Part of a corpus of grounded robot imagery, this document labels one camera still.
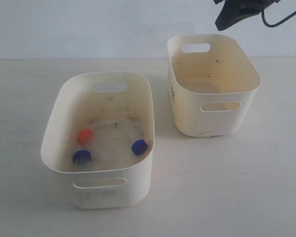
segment white plastic bin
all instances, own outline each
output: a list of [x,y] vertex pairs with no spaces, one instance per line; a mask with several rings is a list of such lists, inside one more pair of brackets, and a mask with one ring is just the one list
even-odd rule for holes
[[[134,121],[148,149],[140,156],[118,119]],[[95,139],[105,159],[91,160],[77,171],[73,153],[76,136],[94,125]],[[41,157],[50,185],[85,209],[123,207],[140,202],[150,187],[154,121],[148,80],[129,72],[88,73],[68,80],[61,88],[47,124]]]
[[236,41],[223,35],[177,36],[168,41],[168,53],[177,128],[193,137],[237,131],[260,77]]

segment white table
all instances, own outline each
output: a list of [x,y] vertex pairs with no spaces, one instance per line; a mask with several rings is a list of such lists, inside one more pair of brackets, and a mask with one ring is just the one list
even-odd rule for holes
[[[165,60],[0,61],[0,237],[296,237],[296,58],[253,58],[262,85],[239,132],[176,129]],[[134,71],[154,100],[151,188],[139,204],[85,211],[50,192],[39,151],[62,84]]]

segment bin handle hole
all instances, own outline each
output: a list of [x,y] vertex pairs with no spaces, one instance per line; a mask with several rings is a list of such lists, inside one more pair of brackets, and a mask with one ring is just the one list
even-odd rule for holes
[[93,90],[97,93],[125,92],[127,84],[123,81],[102,81],[93,85]]
[[77,189],[115,188],[126,184],[124,178],[80,180],[73,183]]
[[211,49],[209,43],[192,43],[182,47],[183,53],[206,53]]
[[239,101],[234,102],[220,102],[220,103],[206,103],[201,106],[202,112],[225,112],[234,111],[240,107]]

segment black cable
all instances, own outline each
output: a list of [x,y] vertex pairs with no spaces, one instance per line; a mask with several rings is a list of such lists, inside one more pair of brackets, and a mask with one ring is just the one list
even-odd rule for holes
[[267,27],[270,27],[270,28],[277,27],[277,26],[279,26],[279,25],[282,25],[284,22],[288,21],[289,19],[291,19],[293,16],[296,16],[296,11],[294,11],[291,15],[285,17],[283,20],[279,21],[278,23],[273,24],[273,25],[268,24],[268,23],[266,22],[265,14],[264,14],[264,1],[265,1],[265,0],[263,0],[263,2],[262,2],[262,11],[261,11],[261,15],[262,15],[262,21],[263,21],[264,25],[266,25]]

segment cream plastic bin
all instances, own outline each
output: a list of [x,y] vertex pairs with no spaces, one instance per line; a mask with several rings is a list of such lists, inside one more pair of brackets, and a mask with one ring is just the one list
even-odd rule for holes
[[260,77],[236,41],[223,35],[177,36],[168,41],[168,53],[177,128],[193,137],[237,131]]
[[[136,156],[120,117],[128,117],[148,144]],[[91,160],[86,171],[73,163],[76,136],[97,124],[95,139],[106,150],[103,160]],[[142,75],[127,72],[88,73],[61,88],[47,124],[41,157],[55,189],[85,209],[123,207],[140,202],[150,187],[154,121],[151,90]]]

